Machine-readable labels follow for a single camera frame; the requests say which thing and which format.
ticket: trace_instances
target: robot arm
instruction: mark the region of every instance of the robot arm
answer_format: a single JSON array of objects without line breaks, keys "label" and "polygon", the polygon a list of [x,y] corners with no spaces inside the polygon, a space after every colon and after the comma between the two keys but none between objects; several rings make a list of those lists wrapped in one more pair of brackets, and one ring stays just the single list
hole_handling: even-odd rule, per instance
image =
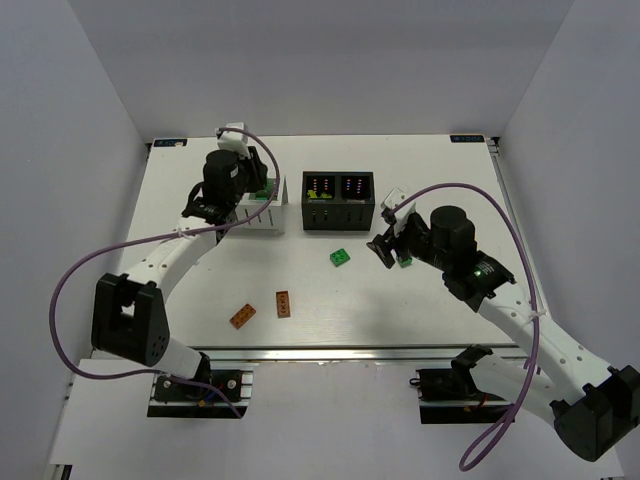
[{"label": "robot arm", "polygon": [[[244,129],[243,124],[229,127]],[[224,132],[207,155],[204,181],[189,194],[178,221],[178,237],[161,243],[121,275],[105,274],[96,286],[91,343],[94,348],[177,377],[209,383],[209,359],[171,338],[164,304],[198,259],[227,230],[190,235],[190,230],[236,220],[245,193],[265,188],[267,167],[239,133]]]},{"label": "robot arm", "polygon": [[[477,249],[475,227],[465,212],[445,206],[431,214],[429,228],[415,204],[391,214],[404,199],[394,189],[382,204],[390,227],[367,246],[391,268],[417,258],[441,270],[445,286],[474,312],[504,331],[531,353],[533,313],[513,275],[496,259]],[[578,456],[595,461],[640,422],[640,374],[631,366],[616,370],[589,352],[542,315],[538,365],[523,407],[553,425]],[[460,391],[494,393],[515,401],[525,372],[472,346],[452,361],[452,379]]]}]

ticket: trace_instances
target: small green block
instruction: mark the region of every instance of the small green block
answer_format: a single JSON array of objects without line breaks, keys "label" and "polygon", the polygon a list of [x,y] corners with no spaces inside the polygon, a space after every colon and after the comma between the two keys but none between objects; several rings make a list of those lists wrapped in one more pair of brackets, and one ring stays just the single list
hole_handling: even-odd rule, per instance
[{"label": "small green block", "polygon": [[329,255],[329,259],[333,262],[333,264],[336,267],[339,267],[343,263],[348,262],[351,259],[351,257],[349,256],[349,254],[346,252],[344,248],[341,248],[340,250],[337,250],[333,252],[331,255]]},{"label": "small green block", "polygon": [[409,257],[406,261],[401,262],[400,259],[398,259],[398,264],[400,265],[400,268],[406,268],[409,265],[411,265],[411,262],[413,262],[413,258]]},{"label": "small green block", "polygon": [[[267,185],[265,186],[264,190],[260,190],[258,192],[256,192],[255,195],[255,199],[256,200],[266,200],[267,198],[269,198],[269,195],[271,195],[271,192],[273,191],[273,187],[275,186],[276,180],[275,178],[267,178]],[[278,194],[276,193],[276,196],[273,197],[274,200],[278,199]]]}]

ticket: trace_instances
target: white table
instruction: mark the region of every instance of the white table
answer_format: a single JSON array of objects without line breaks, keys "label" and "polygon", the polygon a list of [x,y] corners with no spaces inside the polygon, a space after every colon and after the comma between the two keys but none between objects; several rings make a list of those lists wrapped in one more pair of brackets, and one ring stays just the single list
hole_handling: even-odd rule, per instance
[{"label": "white table", "polygon": [[[253,391],[245,418],[147,418],[151,376],[116,382],[76,379],[52,463],[72,464],[71,480],[596,480],[621,473],[615,452],[595,465],[586,463],[527,412],[482,465],[471,474],[460,473],[460,455],[486,426],[420,425],[417,395],[407,385],[416,368],[433,361],[442,365],[432,368],[444,368],[444,358],[455,356],[456,349],[386,349],[386,360],[375,363],[381,358],[375,347],[509,339],[455,300],[435,269],[416,263],[386,270],[365,247],[386,227],[377,215],[367,234],[302,231],[303,170],[373,171],[378,203],[392,187],[414,192],[455,181],[478,185],[504,205],[486,145],[451,144],[446,136],[264,140],[287,176],[286,233],[230,233],[191,269],[167,302],[173,336],[193,346],[238,347],[210,352],[219,367],[252,361]],[[215,140],[201,138],[189,139],[186,147],[152,150],[130,239],[175,226],[187,193],[201,180],[204,158],[214,148]],[[422,199],[418,210],[428,220],[431,210],[443,204],[464,208],[476,223],[480,248],[524,282],[512,240],[483,198],[460,190],[437,192]],[[126,251],[121,268],[152,248]],[[352,259],[336,269],[329,254],[338,248]],[[279,290],[289,291],[291,318],[277,318]],[[247,302],[257,314],[235,330],[229,318]],[[318,349],[278,350],[287,346]],[[347,351],[341,346],[372,348]],[[255,353],[258,347],[264,351]],[[428,363],[425,352],[434,352],[435,360]],[[363,361],[324,366],[260,361],[305,358]],[[81,366],[96,373],[134,367],[109,359],[83,360]]]},{"label": "white table", "polygon": [[[287,178],[286,233],[231,232],[193,267],[167,301],[171,334],[192,346],[384,346],[507,343],[443,286],[440,272],[414,262],[388,271],[365,243],[386,225],[376,213],[371,232],[302,230],[304,170],[373,171],[376,203],[393,187],[406,192],[440,182],[482,187],[504,205],[487,146],[453,144],[446,135],[265,137]],[[188,192],[202,180],[214,138],[184,147],[152,148],[129,239],[170,231]],[[266,153],[262,160],[268,164]],[[426,221],[441,205],[458,205],[476,224],[481,249],[499,259],[526,288],[511,237],[493,207],[465,190],[431,193],[418,202]],[[124,252],[121,268],[154,246]],[[329,254],[351,260],[336,268]],[[275,292],[288,290],[292,315],[276,315]],[[240,330],[229,318],[245,303],[256,315]]]}]

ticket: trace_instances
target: white wall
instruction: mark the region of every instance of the white wall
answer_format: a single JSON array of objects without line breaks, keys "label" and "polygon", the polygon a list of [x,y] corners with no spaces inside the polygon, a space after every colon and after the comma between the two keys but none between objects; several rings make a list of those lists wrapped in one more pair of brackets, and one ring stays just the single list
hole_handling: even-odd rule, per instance
[{"label": "white wall", "polygon": [[501,134],[573,0],[70,0],[143,138]]},{"label": "white wall", "polygon": [[[558,322],[640,369],[640,3],[576,0],[503,137]],[[640,431],[618,448],[640,478]]]},{"label": "white wall", "polygon": [[[1,477],[40,478],[70,375],[47,326],[55,282],[121,238],[144,145],[64,0],[0,2]],[[60,333],[87,351],[95,261],[64,292]]]}]

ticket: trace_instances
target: black box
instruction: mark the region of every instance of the black box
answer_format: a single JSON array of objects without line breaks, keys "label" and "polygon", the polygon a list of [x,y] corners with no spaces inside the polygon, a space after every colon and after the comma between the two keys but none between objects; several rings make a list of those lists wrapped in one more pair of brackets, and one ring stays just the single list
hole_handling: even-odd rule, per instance
[{"label": "black box", "polygon": [[305,230],[371,229],[373,172],[302,172]]}]

